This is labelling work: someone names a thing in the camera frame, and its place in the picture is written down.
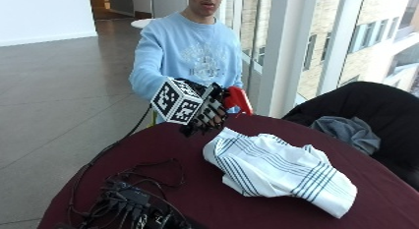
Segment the gray tile floor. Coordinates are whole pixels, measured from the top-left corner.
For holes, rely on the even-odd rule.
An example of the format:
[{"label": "gray tile floor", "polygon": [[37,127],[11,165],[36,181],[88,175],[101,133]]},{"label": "gray tile floor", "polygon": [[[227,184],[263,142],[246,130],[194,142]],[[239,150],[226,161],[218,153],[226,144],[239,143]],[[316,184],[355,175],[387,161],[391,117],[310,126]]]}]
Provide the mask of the gray tile floor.
[{"label": "gray tile floor", "polygon": [[0,229],[37,228],[65,182],[145,112],[126,80],[130,22],[97,22],[98,37],[0,47]]}]

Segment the dark red tablecloth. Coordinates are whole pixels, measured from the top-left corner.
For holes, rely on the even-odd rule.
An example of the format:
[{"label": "dark red tablecloth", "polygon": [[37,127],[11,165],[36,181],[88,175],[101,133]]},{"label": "dark red tablecloth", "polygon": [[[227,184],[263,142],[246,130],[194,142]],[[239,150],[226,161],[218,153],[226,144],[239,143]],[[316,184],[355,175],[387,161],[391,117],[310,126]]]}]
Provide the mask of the dark red tablecloth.
[{"label": "dark red tablecloth", "polygon": [[[302,199],[241,196],[221,183],[222,172],[203,159],[203,146],[219,131],[185,138],[179,126],[167,123],[140,131],[98,159],[80,182],[76,208],[88,210],[108,176],[140,162],[174,157],[182,163],[186,184],[166,190],[167,200],[207,228],[419,228],[419,194],[347,144],[295,123],[255,115],[230,117],[226,127],[247,136],[273,134],[294,146],[310,143],[324,151],[358,187],[354,205],[340,219]],[[73,180],[53,198],[38,228],[66,222]]]}]

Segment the black chair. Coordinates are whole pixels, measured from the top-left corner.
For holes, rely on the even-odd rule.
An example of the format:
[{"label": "black chair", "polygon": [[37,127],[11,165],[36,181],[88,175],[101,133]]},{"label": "black chair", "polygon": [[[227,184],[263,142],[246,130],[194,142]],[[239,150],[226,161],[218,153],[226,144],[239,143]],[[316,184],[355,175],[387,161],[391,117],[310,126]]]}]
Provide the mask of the black chair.
[{"label": "black chair", "polygon": [[360,118],[380,138],[371,155],[419,191],[419,98],[382,84],[354,82],[298,105],[285,120],[310,126],[322,116]]}]

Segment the white striped cloth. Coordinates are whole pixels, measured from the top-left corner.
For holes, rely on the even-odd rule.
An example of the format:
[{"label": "white striped cloth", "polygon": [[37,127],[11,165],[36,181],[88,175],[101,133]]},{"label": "white striped cloth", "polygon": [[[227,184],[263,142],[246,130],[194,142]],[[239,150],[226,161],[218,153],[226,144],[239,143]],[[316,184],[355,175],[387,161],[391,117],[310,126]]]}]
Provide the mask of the white striped cloth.
[{"label": "white striped cloth", "polygon": [[310,144],[294,147],[273,135],[246,137],[223,128],[203,155],[225,173],[222,183],[246,197],[298,197],[336,218],[352,206],[356,187]]}]

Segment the black cable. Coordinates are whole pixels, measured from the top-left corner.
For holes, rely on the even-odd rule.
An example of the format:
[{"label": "black cable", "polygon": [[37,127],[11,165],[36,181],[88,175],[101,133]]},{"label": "black cable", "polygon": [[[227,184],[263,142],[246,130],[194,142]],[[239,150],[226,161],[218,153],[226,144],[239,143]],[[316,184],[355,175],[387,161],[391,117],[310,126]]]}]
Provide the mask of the black cable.
[{"label": "black cable", "polygon": [[106,146],[102,151],[96,155],[96,157],[90,160],[90,162],[82,166],[82,168],[80,169],[78,171],[78,177],[77,179],[74,180],[74,184],[73,184],[73,187],[72,187],[72,190],[70,190],[70,198],[69,198],[69,202],[68,202],[68,210],[66,210],[66,219],[68,219],[68,224],[72,226],[72,219],[70,219],[70,212],[74,212],[76,214],[81,215],[81,216],[85,216],[86,213],[85,212],[81,212],[78,211],[76,208],[74,208],[74,196],[76,196],[76,191],[77,191],[77,188],[78,188],[78,184],[80,184],[80,181],[81,181],[81,178],[86,172],[86,170],[93,166],[93,164],[96,163],[96,161],[100,159],[100,157],[105,154],[105,152],[108,152],[109,149],[112,149],[124,139],[126,139],[132,134],[133,132],[136,131],[136,129],[138,128],[138,126],[141,125],[144,119],[145,119],[145,116],[149,112],[152,108],[152,104],[149,104],[148,108],[146,108],[146,111],[140,119],[140,121],[137,122],[137,124],[134,125],[134,127],[132,128],[132,130],[128,132],[128,134],[114,143],[112,143],[109,146]]}]

